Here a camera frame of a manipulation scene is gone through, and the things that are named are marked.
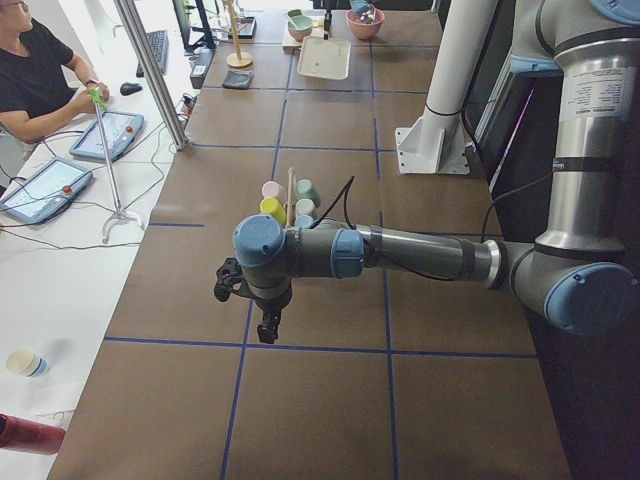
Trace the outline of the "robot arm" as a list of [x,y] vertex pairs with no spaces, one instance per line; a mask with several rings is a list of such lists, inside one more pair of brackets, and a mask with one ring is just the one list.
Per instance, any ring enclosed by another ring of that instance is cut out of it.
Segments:
[[252,299],[273,343],[295,277],[351,278],[366,268],[510,291],[556,327],[598,335],[625,322],[639,284],[613,232],[621,143],[639,70],[635,1],[519,1],[511,69],[563,77],[546,230],[532,243],[447,237],[320,219],[285,228],[256,214],[235,229],[215,297]]

